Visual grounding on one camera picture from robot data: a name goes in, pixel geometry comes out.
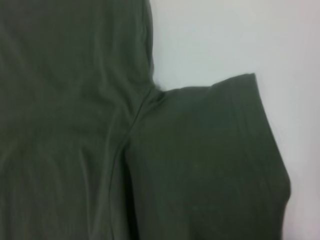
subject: short sleeve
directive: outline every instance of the short sleeve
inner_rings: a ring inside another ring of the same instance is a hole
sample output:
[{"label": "short sleeve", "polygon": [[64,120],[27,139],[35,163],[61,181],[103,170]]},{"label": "short sleeve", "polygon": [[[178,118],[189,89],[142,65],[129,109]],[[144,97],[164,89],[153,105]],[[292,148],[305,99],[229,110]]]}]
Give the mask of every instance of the short sleeve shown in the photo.
[{"label": "short sleeve", "polygon": [[157,92],[126,151],[142,240],[279,240],[290,181],[254,74]]}]

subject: white background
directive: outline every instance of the white background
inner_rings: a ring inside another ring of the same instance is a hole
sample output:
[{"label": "white background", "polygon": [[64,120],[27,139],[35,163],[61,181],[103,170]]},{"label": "white background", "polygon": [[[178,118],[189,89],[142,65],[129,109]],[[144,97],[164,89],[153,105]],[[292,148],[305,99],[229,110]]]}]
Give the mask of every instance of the white background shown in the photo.
[{"label": "white background", "polygon": [[292,184],[284,240],[320,240],[320,1],[150,1],[163,89],[257,74]]}]

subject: t-shirt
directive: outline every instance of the t-shirt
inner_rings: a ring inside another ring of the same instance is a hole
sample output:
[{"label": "t-shirt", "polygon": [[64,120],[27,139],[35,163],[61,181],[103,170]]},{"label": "t-shirt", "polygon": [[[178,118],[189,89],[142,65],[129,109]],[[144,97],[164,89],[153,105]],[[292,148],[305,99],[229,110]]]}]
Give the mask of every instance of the t-shirt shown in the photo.
[{"label": "t-shirt", "polygon": [[161,91],[152,38],[148,0],[0,0],[1,240],[281,239],[255,75]]}]

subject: white surface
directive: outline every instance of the white surface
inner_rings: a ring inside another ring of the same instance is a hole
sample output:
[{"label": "white surface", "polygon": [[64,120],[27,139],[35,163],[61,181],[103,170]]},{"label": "white surface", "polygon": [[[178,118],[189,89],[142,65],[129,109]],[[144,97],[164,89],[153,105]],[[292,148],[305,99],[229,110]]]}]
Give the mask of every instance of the white surface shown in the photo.
[{"label": "white surface", "polygon": [[292,185],[283,239],[320,240],[320,2],[150,1],[162,88],[257,74]]}]

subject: garment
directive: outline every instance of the garment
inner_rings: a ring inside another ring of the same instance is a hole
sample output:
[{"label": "garment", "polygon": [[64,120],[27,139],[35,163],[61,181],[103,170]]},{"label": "garment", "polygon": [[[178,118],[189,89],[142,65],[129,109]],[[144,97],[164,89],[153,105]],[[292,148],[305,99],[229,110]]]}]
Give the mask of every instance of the garment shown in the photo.
[{"label": "garment", "polygon": [[161,91],[147,0],[0,0],[1,240],[277,240],[253,74]]}]

